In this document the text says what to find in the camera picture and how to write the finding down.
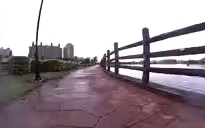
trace fence post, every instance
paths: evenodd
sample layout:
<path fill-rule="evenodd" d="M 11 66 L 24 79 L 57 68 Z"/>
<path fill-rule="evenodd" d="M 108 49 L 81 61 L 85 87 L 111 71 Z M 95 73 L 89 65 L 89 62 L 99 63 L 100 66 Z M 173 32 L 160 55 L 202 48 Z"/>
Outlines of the fence post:
<path fill-rule="evenodd" d="M 106 53 L 104 53 L 104 69 L 106 70 L 106 62 L 107 62 L 107 60 L 106 60 Z"/>
<path fill-rule="evenodd" d="M 107 71 L 110 71 L 110 50 L 107 50 Z"/>
<path fill-rule="evenodd" d="M 118 60 L 119 53 L 118 53 L 118 43 L 117 42 L 114 43 L 114 56 L 115 56 L 115 62 L 114 62 L 115 74 L 119 74 L 119 69 L 118 69 L 118 66 L 119 66 L 119 60 Z"/>
<path fill-rule="evenodd" d="M 150 68 L 150 44 L 148 43 L 149 40 L 149 29 L 143 28 L 142 29 L 142 36 L 143 36 L 143 76 L 142 76 L 142 83 L 148 84 L 149 83 L 149 68 Z"/>

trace wet pavement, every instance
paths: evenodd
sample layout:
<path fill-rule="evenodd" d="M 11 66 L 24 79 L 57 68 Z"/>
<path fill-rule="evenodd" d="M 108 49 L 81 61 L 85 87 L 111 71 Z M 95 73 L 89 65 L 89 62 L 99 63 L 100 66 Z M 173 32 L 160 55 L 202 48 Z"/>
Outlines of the wet pavement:
<path fill-rule="evenodd" d="M 94 66 L 5 106 L 0 128 L 205 128 L 205 110 L 111 78 Z"/>

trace overcast sky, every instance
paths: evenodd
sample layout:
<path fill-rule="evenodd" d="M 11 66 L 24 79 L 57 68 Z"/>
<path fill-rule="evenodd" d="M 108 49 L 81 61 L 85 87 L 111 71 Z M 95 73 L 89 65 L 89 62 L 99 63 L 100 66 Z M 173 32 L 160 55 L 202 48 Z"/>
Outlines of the overcast sky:
<path fill-rule="evenodd" d="M 0 0 L 0 47 L 28 55 L 35 40 L 41 0 Z M 205 0 L 44 0 L 39 41 L 72 43 L 77 56 L 98 56 L 113 43 L 124 46 L 150 36 L 205 21 Z M 151 51 L 205 45 L 205 31 L 152 44 Z M 141 53 L 140 47 L 121 55 Z M 197 59 L 202 56 L 186 56 Z"/>

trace tree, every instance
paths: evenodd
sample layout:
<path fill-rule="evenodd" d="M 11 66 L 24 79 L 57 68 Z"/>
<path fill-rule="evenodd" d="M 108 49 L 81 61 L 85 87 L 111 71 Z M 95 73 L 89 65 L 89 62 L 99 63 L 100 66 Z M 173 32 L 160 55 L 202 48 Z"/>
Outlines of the tree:
<path fill-rule="evenodd" d="M 94 61 L 94 63 L 97 63 L 97 62 L 98 62 L 97 56 L 94 56 L 94 57 L 93 57 L 93 61 Z"/>

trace wooden railing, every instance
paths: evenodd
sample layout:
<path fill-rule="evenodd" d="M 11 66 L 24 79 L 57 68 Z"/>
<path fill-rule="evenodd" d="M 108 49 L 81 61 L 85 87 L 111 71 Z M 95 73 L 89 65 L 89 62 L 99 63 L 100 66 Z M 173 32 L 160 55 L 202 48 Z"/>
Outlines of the wooden railing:
<path fill-rule="evenodd" d="M 139 70 L 143 72 L 142 82 L 144 84 L 148 84 L 149 82 L 149 73 L 164 73 L 164 74 L 177 74 L 177 75 L 188 75 L 188 76 L 200 76 L 205 77 L 205 70 L 204 69 L 184 69 L 184 68 L 154 68 L 150 67 L 150 58 L 155 57 L 167 57 L 167 56 L 182 56 L 182 55 L 194 55 L 194 54 L 204 54 L 205 53 L 205 46 L 200 47 L 191 47 L 191 48 L 184 48 L 184 49 L 174 49 L 174 50 L 167 50 L 167 51 L 159 51 L 159 52 L 150 52 L 150 43 L 154 43 L 157 41 L 165 40 L 172 37 L 177 37 L 181 35 L 186 35 L 190 33 L 200 32 L 205 30 L 205 22 L 200 24 L 195 24 L 189 27 L 185 27 L 182 29 L 174 30 L 171 32 L 163 33 L 158 36 L 151 37 L 149 36 L 149 29 L 143 28 L 142 29 L 142 36 L 143 40 L 132 43 L 123 47 L 118 47 L 118 43 L 114 43 L 114 51 L 110 52 L 107 50 L 107 53 L 104 54 L 101 60 L 101 66 L 107 71 L 110 71 L 110 67 L 114 67 L 115 74 L 119 74 L 119 68 L 124 69 L 131 69 L 131 70 Z M 136 54 L 136 55 L 127 55 L 127 56 L 119 56 L 119 51 L 143 46 L 143 53 Z M 130 62 L 119 62 L 119 60 L 125 59 L 138 59 L 143 58 L 143 66 L 128 66 L 126 64 Z"/>

